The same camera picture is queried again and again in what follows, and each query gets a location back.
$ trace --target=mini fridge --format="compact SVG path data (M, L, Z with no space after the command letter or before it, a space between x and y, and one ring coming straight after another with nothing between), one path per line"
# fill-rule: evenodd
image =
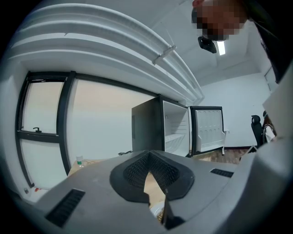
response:
M132 108L131 118L134 152L157 149L185 157L224 146L221 106L186 107L157 96Z

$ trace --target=person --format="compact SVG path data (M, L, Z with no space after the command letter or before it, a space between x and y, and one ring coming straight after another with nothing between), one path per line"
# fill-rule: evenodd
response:
M263 129L262 140L263 140L263 143L265 144L275 140L277 133L266 111L264 111L263 117L264 117L264 123L262 125L262 129Z
M226 38L236 34L247 20L253 21L279 83L293 58L290 7L268 0L194 0L192 5L197 28L206 35Z

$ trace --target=white ceiling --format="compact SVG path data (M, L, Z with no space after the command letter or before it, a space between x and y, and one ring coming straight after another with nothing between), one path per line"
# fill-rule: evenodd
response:
M100 5L120 11L142 22L170 45L186 62L200 85L237 76L264 72L268 59L252 22L225 41L226 54L220 56L200 48L200 32L191 23L192 0L63 0Z

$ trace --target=wooden floor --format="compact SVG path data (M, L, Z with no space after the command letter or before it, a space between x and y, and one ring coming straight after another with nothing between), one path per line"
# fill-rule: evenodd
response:
M194 155L192 158L209 162L238 164L240 157L246 151L247 149L226 149L225 155L222 155L222 150L219 149L206 154Z

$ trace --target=white cloth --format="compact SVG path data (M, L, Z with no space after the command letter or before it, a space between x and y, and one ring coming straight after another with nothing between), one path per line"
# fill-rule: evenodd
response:
M267 142L271 142L271 140L276 137L270 126L265 126L265 135Z

